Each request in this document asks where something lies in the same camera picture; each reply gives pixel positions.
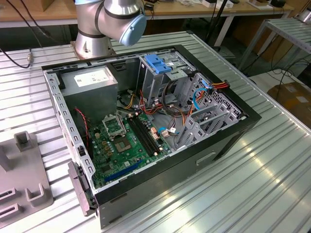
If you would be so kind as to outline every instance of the wooden table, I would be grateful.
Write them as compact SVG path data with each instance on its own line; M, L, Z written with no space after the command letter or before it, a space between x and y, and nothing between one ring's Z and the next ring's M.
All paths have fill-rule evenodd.
M19 9L23 16L30 20L24 9ZM184 6L179 2L158 2L154 7L154 15L150 11L146 11L148 19L174 19L174 18L200 18L212 17L214 8L207 8L201 4L193 6ZM275 8L270 10L259 10L241 0L239 4L235 4L233 8L224 9L222 17L227 17L223 28L216 40L215 46L220 46L226 32L228 31L231 22L235 16L250 16L250 15L283 15L287 17L293 8L285 5L283 8ZM41 26L48 25L69 25L77 24L77 15L75 5L72 0L55 0L54 3L45 12L32 11L31 14ZM26 24L21 20L19 15L10 6L5 6L0 10L0 28L25 27Z

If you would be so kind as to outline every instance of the cardboard box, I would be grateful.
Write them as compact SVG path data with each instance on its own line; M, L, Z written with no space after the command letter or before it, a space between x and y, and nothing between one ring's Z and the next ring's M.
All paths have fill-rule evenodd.
M28 10L31 11L45 11L53 2L54 0L23 0L25 5L27 6ZM10 2L17 8L17 9L24 9L23 4L20 0L10 0ZM11 7L6 0L0 0L0 4L6 5Z
M268 95L276 99L279 85L268 91ZM311 129L311 91L299 83L287 83L280 86L277 101Z

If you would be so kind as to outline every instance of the blue pcie slot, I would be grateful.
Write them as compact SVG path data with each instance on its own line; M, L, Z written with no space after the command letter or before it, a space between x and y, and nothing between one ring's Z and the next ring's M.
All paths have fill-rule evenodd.
M120 177L120 176L122 176L122 175L124 175L124 174L126 174L128 172L130 172L130 171L135 170L141 162L142 162L142 160L140 160L139 162L137 162L137 163L135 163L135 164L133 164L133 165L131 165L131 166L121 170L121 171L118 171L115 174L112 174L111 176L106 177L105 181L108 182L108 181L114 180L114 179L116 179L116 178L118 178L118 177Z

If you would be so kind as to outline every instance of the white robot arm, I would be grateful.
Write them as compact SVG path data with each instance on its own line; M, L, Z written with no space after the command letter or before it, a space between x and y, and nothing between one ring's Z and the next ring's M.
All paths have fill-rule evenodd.
M131 46L145 31L147 20L138 0L76 0L76 52L82 58L112 53L110 38Z

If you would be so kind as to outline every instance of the metal workbench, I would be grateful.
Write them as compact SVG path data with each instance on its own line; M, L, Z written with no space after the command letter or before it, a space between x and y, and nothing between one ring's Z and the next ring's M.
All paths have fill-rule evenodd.
M117 53L184 45L261 116L230 152L198 174L109 225L125 232L307 232L311 227L310 130L259 91L238 70L187 32L144 36L136 45L113 42ZM68 176L70 161L40 66L77 60L70 45L33 50L29 70L0 55L0 140L35 133L54 204L0 232L99 232L84 217ZM26 63L28 51L9 53Z
M244 52L239 70L243 68L243 65L247 61L248 56L254 49L256 43L260 39L261 35L266 29L271 29L272 33L262 46L259 54L261 54L271 43L272 39L275 38L276 34L282 36L284 39L292 42L297 46L288 64L299 54L300 50L304 50L308 54L311 54L311 25L301 22L296 18L280 18L280 19L265 19L259 27L257 33L248 45Z

